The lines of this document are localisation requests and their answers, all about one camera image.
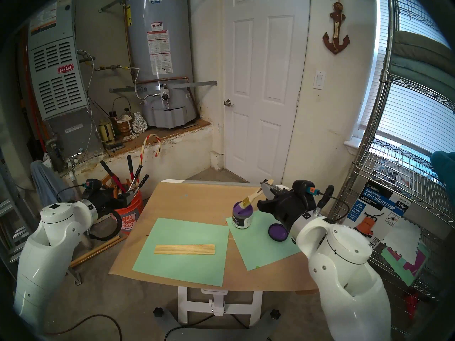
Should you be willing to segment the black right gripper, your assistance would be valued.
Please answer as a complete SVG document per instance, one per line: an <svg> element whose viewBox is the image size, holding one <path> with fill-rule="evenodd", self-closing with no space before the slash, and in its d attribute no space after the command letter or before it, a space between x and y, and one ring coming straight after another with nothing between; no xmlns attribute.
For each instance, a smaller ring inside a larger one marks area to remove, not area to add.
<svg viewBox="0 0 455 341"><path fill-rule="evenodd" d="M271 182L261 182L261 189L267 199L258 200L257 209L273 213L274 218L286 229L291 229L299 217L315 209L315 199L311 194L305 193L301 197L293 190L283 189L276 192L276 187Z"/></svg>

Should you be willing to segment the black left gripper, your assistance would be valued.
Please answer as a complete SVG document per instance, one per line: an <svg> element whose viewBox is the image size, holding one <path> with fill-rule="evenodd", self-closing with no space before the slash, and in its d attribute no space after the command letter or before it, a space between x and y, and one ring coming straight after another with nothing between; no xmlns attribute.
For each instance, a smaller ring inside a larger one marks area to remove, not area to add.
<svg viewBox="0 0 455 341"><path fill-rule="evenodd" d="M120 194L120 199L113 196L114 188L99 189L94 193L94 207L97 213L111 213L113 210L123 208L123 204L131 204L134 199L134 191Z"/></svg>

